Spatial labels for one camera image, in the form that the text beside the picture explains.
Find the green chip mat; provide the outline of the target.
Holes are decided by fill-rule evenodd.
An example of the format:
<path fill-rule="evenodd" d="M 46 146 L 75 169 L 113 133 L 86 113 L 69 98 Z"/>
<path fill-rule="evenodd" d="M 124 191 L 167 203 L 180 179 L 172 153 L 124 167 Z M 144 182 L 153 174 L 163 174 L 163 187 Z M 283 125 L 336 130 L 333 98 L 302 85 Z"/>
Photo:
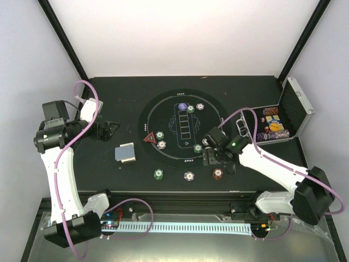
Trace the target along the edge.
<path fill-rule="evenodd" d="M 202 145 L 196 144 L 196 145 L 194 145 L 193 149 L 194 149 L 195 153 L 200 153 L 200 152 L 202 152 Z"/>

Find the red triangular marker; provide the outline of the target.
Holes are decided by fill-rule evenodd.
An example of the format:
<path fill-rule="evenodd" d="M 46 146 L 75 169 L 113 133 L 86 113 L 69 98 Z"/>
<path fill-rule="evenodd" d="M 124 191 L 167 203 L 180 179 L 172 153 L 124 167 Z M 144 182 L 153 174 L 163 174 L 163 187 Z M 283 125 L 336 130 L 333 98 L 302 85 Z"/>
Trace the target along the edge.
<path fill-rule="evenodd" d="M 156 137 L 153 132 L 150 132 L 144 139 L 144 142 L 156 143 Z"/>

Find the green poker chip stack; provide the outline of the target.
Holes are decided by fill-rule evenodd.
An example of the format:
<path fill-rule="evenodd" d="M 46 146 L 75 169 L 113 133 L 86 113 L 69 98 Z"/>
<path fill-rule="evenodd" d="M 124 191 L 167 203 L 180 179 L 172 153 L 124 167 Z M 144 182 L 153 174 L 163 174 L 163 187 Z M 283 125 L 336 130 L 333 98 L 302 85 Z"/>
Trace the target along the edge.
<path fill-rule="evenodd" d="M 156 169 L 153 174 L 156 180 L 161 180 L 163 178 L 163 175 L 164 175 L 164 172 L 162 169 Z"/>

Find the purple round button chip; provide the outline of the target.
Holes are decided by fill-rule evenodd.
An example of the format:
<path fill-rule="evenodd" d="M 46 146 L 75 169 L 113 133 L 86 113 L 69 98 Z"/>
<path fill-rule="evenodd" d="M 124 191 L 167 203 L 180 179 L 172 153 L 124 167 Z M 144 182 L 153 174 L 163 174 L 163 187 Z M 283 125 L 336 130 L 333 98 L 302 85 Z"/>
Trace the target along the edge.
<path fill-rule="evenodd" d="M 187 105 L 187 103 L 179 103 L 177 108 L 180 111 L 186 111 L 188 109 L 188 105 Z"/>

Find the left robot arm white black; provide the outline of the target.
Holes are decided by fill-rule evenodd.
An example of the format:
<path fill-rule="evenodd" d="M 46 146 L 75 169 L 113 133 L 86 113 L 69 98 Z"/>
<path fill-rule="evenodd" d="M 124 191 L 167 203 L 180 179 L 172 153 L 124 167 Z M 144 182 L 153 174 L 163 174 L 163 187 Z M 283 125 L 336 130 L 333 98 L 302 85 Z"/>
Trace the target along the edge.
<path fill-rule="evenodd" d="M 101 217 L 110 218 L 117 212 L 108 189 L 90 196 L 82 205 L 74 175 L 74 152 L 81 140 L 109 141 L 120 126 L 102 120 L 102 106 L 91 98 L 70 121 L 65 101 L 42 105 L 45 119 L 33 142 L 45 165 L 51 195 L 51 217 L 44 237 L 62 248 L 98 237 Z"/>

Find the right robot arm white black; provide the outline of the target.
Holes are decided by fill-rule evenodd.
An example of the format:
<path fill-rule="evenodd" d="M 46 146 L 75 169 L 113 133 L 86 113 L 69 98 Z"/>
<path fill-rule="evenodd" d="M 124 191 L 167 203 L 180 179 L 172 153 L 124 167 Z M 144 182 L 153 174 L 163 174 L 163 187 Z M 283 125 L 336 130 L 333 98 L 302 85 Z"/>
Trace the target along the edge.
<path fill-rule="evenodd" d="M 217 127 L 204 136 L 204 141 L 208 144 L 202 151 L 205 165 L 239 164 L 284 188 L 283 192 L 264 191 L 249 204 L 248 214 L 254 220 L 268 213 L 287 213 L 318 225 L 335 200 L 335 194 L 323 181 L 324 171 L 316 166 L 307 169 L 291 164 L 264 151 L 251 139 L 240 135 L 231 139 Z"/>

